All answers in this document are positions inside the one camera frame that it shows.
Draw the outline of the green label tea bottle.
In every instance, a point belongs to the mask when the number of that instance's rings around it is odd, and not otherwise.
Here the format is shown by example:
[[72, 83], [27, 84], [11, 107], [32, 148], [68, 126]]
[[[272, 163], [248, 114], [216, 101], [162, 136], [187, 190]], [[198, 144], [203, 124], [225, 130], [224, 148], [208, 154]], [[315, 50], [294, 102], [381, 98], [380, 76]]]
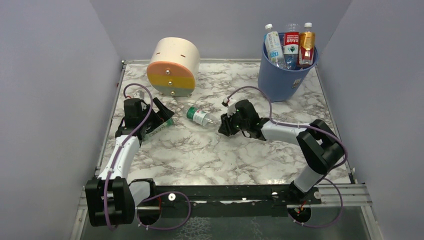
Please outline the green label tea bottle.
[[174, 121], [172, 118], [168, 119], [167, 121], [163, 122], [161, 125], [156, 127], [155, 129], [151, 130], [150, 132], [147, 132], [145, 137], [147, 139], [151, 138], [152, 136], [156, 135], [158, 132], [166, 129], [167, 127], [170, 127], [174, 124]]

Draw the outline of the green cap clear bottle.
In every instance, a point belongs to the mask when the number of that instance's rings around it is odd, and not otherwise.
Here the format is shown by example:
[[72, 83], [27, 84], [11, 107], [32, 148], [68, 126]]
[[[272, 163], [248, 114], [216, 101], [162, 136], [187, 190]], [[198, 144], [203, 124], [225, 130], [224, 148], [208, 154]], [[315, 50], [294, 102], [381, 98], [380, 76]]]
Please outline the green cap clear bottle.
[[189, 106], [184, 112], [187, 119], [203, 127], [216, 123], [216, 120], [209, 112], [203, 111], [197, 107]]

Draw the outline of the white blue label tea bottle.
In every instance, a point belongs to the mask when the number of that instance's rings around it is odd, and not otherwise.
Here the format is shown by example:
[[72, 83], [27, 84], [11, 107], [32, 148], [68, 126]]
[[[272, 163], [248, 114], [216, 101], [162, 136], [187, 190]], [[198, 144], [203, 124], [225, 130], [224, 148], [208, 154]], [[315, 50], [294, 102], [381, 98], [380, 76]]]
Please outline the white blue label tea bottle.
[[271, 23], [265, 26], [265, 30], [267, 31], [267, 33], [264, 37], [264, 43], [268, 59], [275, 66], [279, 68], [286, 68], [286, 62], [281, 46], [279, 33], [274, 30], [274, 27]]

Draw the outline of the red label clear bottle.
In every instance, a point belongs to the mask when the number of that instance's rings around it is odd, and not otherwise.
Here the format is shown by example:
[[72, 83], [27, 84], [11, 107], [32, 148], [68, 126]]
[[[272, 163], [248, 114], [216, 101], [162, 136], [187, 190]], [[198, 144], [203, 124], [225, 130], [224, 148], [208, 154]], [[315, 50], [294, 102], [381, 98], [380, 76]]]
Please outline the red label clear bottle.
[[283, 37], [283, 55], [286, 68], [294, 70], [299, 56], [299, 25], [289, 23]]

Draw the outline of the red yellow label juice bottle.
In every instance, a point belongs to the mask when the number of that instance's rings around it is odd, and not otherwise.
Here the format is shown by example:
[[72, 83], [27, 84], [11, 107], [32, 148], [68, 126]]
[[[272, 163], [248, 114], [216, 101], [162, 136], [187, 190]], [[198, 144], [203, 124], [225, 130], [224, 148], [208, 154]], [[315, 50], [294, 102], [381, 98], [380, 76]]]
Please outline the red yellow label juice bottle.
[[298, 65], [309, 67], [313, 64], [316, 33], [312, 31], [313, 24], [306, 22], [304, 30], [299, 33]]

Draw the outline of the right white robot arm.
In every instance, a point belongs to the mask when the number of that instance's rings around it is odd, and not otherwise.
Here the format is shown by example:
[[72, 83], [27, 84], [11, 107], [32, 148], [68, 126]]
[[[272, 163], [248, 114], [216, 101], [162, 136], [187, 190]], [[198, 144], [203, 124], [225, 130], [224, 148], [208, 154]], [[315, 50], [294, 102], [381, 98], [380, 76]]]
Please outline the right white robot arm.
[[323, 120], [316, 119], [308, 125], [276, 122], [269, 117], [260, 117], [247, 99], [226, 98], [222, 105], [227, 111], [220, 117], [220, 134], [229, 137], [241, 132], [246, 138], [280, 141], [300, 147], [306, 166], [289, 185], [286, 195], [292, 201], [303, 200], [312, 194], [312, 188], [346, 154], [341, 141]]

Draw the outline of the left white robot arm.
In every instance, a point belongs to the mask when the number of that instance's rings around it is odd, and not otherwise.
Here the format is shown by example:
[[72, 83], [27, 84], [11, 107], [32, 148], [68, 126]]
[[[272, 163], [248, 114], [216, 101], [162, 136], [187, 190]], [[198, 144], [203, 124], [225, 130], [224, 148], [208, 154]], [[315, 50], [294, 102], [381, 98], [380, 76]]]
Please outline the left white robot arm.
[[175, 114], [156, 97], [151, 103], [140, 98], [126, 99], [123, 109], [109, 162], [98, 177], [85, 185], [88, 216], [93, 227], [133, 222], [139, 200], [135, 197], [135, 187], [127, 182], [132, 161], [147, 134], [162, 130]]

